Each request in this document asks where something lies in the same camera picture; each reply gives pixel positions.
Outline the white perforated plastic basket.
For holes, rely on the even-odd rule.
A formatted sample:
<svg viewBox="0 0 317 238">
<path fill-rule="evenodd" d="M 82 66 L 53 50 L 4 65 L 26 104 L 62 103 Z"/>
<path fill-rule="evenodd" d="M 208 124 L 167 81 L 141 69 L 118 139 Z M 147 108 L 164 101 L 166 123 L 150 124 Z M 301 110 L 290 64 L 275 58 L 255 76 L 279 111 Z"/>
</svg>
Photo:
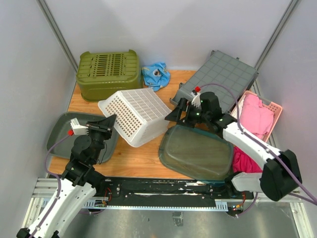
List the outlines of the white perforated plastic basket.
<svg viewBox="0 0 317 238">
<path fill-rule="evenodd" d="M 171 112 L 151 88 L 120 90 L 98 102 L 105 117 L 116 115 L 114 128 L 132 147 L 140 147 L 167 131 Z"/>
</svg>

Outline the olive green plastic basin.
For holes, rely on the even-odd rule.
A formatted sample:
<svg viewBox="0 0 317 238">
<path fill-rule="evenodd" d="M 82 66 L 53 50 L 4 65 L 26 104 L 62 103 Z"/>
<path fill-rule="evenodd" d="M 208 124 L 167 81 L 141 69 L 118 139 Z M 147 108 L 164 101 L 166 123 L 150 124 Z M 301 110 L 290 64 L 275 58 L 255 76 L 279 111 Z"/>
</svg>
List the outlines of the olive green plastic basin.
<svg viewBox="0 0 317 238">
<path fill-rule="evenodd" d="M 143 88 L 139 57 L 127 52 L 91 53 L 80 56 L 76 82 L 85 101 L 105 100 L 116 91 Z"/>
</svg>

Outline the clear blue plastic tub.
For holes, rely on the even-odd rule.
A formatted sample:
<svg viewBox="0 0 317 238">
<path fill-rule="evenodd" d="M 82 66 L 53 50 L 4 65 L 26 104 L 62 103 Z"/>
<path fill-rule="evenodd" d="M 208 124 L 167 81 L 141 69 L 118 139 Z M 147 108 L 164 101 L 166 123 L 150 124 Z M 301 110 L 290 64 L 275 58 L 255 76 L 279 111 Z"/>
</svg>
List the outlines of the clear blue plastic tub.
<svg viewBox="0 0 317 238">
<path fill-rule="evenodd" d="M 199 181 L 222 182 L 233 173 L 233 145 L 198 128 L 169 128 L 158 156 L 165 167 Z"/>
</svg>

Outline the large grey plastic bin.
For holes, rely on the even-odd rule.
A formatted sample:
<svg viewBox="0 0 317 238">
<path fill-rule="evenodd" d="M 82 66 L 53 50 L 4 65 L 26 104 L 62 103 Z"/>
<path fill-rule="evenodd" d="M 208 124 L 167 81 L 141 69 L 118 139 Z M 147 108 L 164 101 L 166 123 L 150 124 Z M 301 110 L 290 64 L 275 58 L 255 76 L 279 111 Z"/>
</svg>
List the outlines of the large grey plastic bin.
<svg viewBox="0 0 317 238">
<path fill-rule="evenodd" d="M 179 84 L 175 96 L 169 101 L 177 105 L 181 98 L 192 100 L 191 91 L 199 86 L 202 92 L 214 92 L 224 113 L 232 111 L 235 100 L 251 88 L 258 71 L 221 51 L 212 51 L 210 58 L 185 83 Z"/>
</svg>

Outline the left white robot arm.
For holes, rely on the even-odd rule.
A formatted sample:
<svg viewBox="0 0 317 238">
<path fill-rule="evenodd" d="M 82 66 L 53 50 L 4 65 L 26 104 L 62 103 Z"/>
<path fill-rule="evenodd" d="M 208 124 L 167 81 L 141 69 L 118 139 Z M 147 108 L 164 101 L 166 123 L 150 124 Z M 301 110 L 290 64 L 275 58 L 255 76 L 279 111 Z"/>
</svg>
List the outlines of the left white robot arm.
<svg viewBox="0 0 317 238">
<path fill-rule="evenodd" d="M 71 129 L 60 140 L 76 136 L 71 149 L 70 160 L 64 172 L 57 175 L 47 173 L 57 179 L 57 188 L 37 219 L 28 228 L 21 228 L 18 238 L 61 238 L 70 223 L 94 195 L 101 196 L 106 191 L 104 176 L 97 172 L 97 164 L 105 141 L 112 136 L 116 115 L 81 125 L 78 119 L 70 121 Z"/>
</svg>

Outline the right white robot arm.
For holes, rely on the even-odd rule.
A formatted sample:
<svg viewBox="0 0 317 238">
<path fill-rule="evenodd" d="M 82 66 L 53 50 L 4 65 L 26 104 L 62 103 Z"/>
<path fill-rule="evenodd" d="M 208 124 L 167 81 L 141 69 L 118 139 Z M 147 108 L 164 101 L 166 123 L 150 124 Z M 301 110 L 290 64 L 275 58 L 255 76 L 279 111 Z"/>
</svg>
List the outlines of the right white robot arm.
<svg viewBox="0 0 317 238">
<path fill-rule="evenodd" d="M 236 172 L 225 179 L 224 192 L 236 198 L 242 191 L 264 193 L 272 201 L 279 201 L 302 185 L 297 157 L 291 150 L 272 147 L 246 130 L 219 105 L 213 92 L 192 91 L 193 100 L 181 98 L 165 117 L 178 125 L 194 128 L 203 123 L 222 133 L 222 138 L 246 153 L 261 169 L 260 173 Z"/>
</svg>

